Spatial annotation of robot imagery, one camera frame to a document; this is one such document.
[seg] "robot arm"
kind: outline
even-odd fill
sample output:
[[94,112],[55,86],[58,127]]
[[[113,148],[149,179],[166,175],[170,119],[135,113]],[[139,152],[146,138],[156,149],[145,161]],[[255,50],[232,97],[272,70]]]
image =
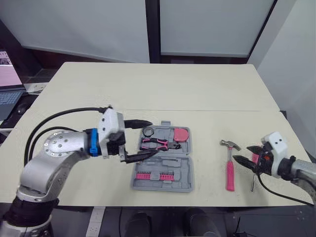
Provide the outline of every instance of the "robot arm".
[[261,140],[263,146],[247,147],[259,155],[258,163],[243,156],[233,156],[241,165],[257,175],[265,173],[282,178],[305,190],[316,204],[316,164],[291,156],[287,158],[287,144],[279,132],[271,133]]
[[41,236],[47,231],[50,215],[72,167],[90,157],[119,155],[121,162],[147,159],[158,151],[141,151],[129,156],[125,150],[125,129],[142,128],[152,123],[123,120],[123,115],[108,108],[98,128],[83,132],[59,131],[51,134],[42,150],[24,167],[16,198],[5,214],[0,236]]

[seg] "pink hammer handle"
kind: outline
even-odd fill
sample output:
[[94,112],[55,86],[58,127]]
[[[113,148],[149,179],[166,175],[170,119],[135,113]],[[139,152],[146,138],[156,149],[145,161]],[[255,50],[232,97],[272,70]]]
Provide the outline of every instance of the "pink hammer handle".
[[226,190],[235,191],[234,165],[232,161],[227,162],[226,167]]

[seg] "pliers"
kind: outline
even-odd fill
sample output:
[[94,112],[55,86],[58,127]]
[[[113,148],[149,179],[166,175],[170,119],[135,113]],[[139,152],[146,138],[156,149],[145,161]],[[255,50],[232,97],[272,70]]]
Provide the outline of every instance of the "pliers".
[[141,146],[140,149],[141,150],[157,150],[157,151],[168,151],[169,149],[180,149],[181,145],[179,143],[176,142],[168,142],[168,140],[164,140],[164,139],[158,139],[158,138],[145,138],[142,140],[142,143],[147,143],[147,142],[154,142],[154,143],[159,143],[162,144],[162,146],[160,147],[156,147],[156,148],[149,148],[149,147],[143,147]]

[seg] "tool kit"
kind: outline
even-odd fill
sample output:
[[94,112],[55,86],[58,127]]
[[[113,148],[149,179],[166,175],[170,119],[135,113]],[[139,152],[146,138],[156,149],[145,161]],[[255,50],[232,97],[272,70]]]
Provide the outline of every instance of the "tool kit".
[[170,121],[161,126],[145,127],[139,149],[155,149],[156,155],[135,164],[131,187],[136,190],[191,192],[194,187],[190,130],[172,127]]

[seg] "claw hammer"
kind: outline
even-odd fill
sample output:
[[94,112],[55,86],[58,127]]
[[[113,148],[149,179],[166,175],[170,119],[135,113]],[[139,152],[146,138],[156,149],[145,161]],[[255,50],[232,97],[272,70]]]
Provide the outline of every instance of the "claw hammer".
[[238,151],[240,151],[241,148],[236,143],[231,141],[221,140],[220,144],[228,147],[228,161],[226,166],[226,190],[235,191],[233,148],[236,148]]

